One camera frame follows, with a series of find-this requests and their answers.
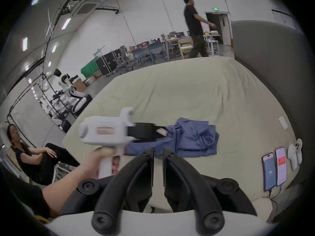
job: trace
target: gray headboard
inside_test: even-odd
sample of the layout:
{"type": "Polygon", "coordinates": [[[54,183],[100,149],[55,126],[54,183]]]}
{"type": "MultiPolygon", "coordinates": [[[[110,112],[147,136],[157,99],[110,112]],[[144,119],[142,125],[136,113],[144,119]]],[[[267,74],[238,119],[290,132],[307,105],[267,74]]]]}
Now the gray headboard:
{"type": "Polygon", "coordinates": [[[293,184],[315,165],[315,56],[304,35],[265,21],[232,22],[235,59],[252,71],[278,99],[297,138],[303,162],[293,184]]]}

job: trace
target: smartphone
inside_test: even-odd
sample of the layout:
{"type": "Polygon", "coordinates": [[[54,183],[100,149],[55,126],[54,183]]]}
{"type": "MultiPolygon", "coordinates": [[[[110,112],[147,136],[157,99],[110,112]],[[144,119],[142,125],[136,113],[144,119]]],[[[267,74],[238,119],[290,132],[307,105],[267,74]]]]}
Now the smartphone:
{"type": "Polygon", "coordinates": [[[284,147],[276,149],[276,159],[277,159],[277,186],[278,186],[287,180],[287,157],[285,154],[284,147]]]}
{"type": "Polygon", "coordinates": [[[264,191],[268,191],[276,185],[276,166],[273,153],[262,157],[262,168],[264,171],[264,191]]]}

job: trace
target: wooden chair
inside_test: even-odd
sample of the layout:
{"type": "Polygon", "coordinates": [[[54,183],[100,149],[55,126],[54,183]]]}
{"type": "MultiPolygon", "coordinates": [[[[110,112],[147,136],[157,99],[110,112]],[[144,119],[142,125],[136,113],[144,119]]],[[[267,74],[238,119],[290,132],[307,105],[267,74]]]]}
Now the wooden chair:
{"type": "Polygon", "coordinates": [[[194,48],[192,38],[179,39],[178,46],[182,59],[184,59],[184,54],[189,53],[194,48]]]}

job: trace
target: black t-shirt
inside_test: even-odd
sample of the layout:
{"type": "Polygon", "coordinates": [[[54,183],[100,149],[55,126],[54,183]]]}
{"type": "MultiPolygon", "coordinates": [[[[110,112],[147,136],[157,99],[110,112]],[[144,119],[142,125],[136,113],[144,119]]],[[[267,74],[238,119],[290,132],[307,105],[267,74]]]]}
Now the black t-shirt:
{"type": "Polygon", "coordinates": [[[28,147],[26,146],[25,143],[21,143],[22,148],[25,152],[21,151],[17,147],[13,147],[13,151],[15,152],[16,160],[18,161],[19,166],[21,167],[22,171],[33,181],[37,182],[38,179],[38,172],[39,172],[39,165],[35,164],[28,164],[28,163],[23,163],[21,160],[21,154],[25,153],[26,155],[32,156],[30,151],[28,150],[28,147]]]}
{"type": "Polygon", "coordinates": [[[188,25],[188,29],[190,31],[190,36],[202,35],[203,30],[201,27],[201,23],[194,17],[194,14],[198,14],[195,7],[192,5],[186,5],[184,16],[188,25]]]}

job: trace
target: blue cloth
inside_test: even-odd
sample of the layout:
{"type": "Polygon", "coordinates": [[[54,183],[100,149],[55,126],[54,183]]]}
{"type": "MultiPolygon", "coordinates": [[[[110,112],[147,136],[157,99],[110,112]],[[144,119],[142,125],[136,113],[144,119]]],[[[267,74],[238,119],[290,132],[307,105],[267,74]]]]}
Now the blue cloth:
{"type": "Polygon", "coordinates": [[[139,155],[147,148],[154,147],[154,155],[162,156],[163,148],[170,148],[180,157],[199,157],[217,154],[219,134],[215,125],[207,121],[179,118],[175,125],[166,126],[164,138],[149,143],[129,143],[128,155],[139,155]]]}

